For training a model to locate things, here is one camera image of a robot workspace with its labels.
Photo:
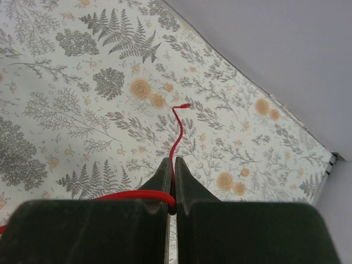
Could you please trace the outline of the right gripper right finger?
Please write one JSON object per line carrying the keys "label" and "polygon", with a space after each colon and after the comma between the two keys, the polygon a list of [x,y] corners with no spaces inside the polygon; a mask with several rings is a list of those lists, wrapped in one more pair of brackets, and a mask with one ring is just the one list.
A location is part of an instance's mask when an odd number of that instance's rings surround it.
{"label": "right gripper right finger", "polygon": [[306,203],[226,202],[175,160],[179,263],[339,263],[319,212]]}

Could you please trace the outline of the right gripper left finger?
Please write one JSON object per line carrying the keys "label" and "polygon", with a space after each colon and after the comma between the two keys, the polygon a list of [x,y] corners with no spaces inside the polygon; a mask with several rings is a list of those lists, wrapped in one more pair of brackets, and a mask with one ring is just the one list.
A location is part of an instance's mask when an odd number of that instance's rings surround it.
{"label": "right gripper left finger", "polygon": [[1,237],[1,263],[166,263],[172,165],[162,160],[134,198],[30,200]]}

